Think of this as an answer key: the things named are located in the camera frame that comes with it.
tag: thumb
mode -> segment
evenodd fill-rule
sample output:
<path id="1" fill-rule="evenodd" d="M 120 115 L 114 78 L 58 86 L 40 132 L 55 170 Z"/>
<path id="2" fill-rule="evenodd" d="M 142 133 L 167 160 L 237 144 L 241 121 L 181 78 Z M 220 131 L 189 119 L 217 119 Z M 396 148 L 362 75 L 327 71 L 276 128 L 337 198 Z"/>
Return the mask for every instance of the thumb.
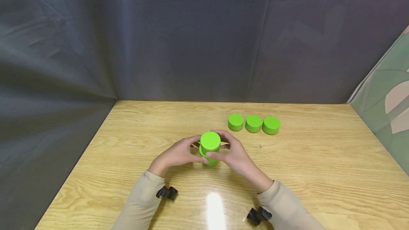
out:
<path id="1" fill-rule="evenodd" d="M 206 158 L 197 157 L 196 155 L 192 155 L 191 161 L 192 163 L 204 163 L 204 164 L 209 163 L 209 160 L 207 160 Z"/>
<path id="2" fill-rule="evenodd" d="M 220 154 L 218 152 L 207 152 L 206 156 L 224 162 L 224 157 L 226 156 L 226 154 Z"/>

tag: wooden table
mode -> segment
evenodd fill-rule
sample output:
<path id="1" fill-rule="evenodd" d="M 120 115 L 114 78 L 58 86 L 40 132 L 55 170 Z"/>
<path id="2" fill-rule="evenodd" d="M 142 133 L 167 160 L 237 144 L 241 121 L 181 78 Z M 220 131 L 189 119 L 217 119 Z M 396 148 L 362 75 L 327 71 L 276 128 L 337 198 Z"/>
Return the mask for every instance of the wooden table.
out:
<path id="1" fill-rule="evenodd" d="M 275 136 L 234 135 L 328 229 L 409 229 L 409 178 L 349 105 L 137 101 L 116 103 L 36 229 L 110 229 L 156 155 L 227 129 L 232 113 L 281 120 Z M 245 217 L 255 191 L 223 163 L 172 168 L 166 181 L 179 196 L 162 201 L 151 229 L 253 229 Z"/>

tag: black wrist mount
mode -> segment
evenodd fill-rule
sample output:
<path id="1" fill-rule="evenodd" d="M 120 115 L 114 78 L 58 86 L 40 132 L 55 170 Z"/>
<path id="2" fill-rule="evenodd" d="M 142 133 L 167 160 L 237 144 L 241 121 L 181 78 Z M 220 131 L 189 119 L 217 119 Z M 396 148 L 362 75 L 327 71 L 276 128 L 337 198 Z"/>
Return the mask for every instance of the black wrist mount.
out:
<path id="1" fill-rule="evenodd" d="M 178 195 L 178 191 L 176 190 L 176 188 L 174 187 L 162 187 L 157 193 L 156 193 L 156 197 L 158 198 L 162 198 L 162 197 L 166 197 L 169 200 L 174 201 L 176 196 Z"/>
<path id="2" fill-rule="evenodd" d="M 247 220 L 251 225 L 258 226 L 262 220 L 269 221 L 271 216 L 270 212 L 260 206 L 258 207 L 258 210 L 251 208 L 250 212 L 247 214 Z"/>

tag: hand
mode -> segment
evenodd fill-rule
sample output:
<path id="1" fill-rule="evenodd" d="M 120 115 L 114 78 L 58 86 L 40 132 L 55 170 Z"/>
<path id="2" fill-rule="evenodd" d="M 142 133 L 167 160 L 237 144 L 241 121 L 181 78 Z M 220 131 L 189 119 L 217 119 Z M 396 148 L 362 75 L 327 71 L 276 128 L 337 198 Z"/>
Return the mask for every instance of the hand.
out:
<path id="1" fill-rule="evenodd" d="M 241 142 L 227 131 L 214 130 L 220 135 L 221 141 L 227 144 L 221 145 L 221 148 L 229 149 L 225 154 L 218 152 L 207 152 L 206 156 L 225 162 L 233 170 L 242 174 L 256 187 L 259 193 L 268 190 L 274 183 L 266 174 L 264 174 L 251 160 Z"/>
<path id="2" fill-rule="evenodd" d="M 180 166 L 186 163 L 209 163 L 206 158 L 198 157 L 190 152 L 192 144 L 198 146 L 197 142 L 200 140 L 200 137 L 201 135 L 196 135 L 176 142 L 153 160 L 148 171 L 164 177 L 168 168 L 172 166 Z"/>

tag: right hand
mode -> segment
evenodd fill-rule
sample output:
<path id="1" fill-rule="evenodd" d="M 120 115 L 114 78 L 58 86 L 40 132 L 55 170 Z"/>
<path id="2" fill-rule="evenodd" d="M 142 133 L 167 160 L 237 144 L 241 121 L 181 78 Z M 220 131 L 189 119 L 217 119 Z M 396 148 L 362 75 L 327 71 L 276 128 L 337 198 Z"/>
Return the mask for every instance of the right hand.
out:
<path id="1" fill-rule="evenodd" d="M 221 141 L 227 144 L 221 145 L 221 148 L 229 149 L 225 154 L 218 152 L 207 152 L 206 156 L 226 163 L 233 170 L 243 174 L 243 169 L 253 165 L 253 161 L 247 154 L 241 142 L 231 135 L 228 131 L 214 130 L 213 132 L 219 134 Z"/>
<path id="2" fill-rule="evenodd" d="M 213 132 L 219 134 L 221 141 L 227 142 L 227 144 L 221 145 L 220 147 L 229 149 L 229 151 L 225 154 L 207 152 L 206 156 L 225 162 L 233 170 L 247 178 L 259 193 L 268 190 L 273 184 L 273 181 L 251 160 L 241 142 L 228 131 L 214 130 Z"/>

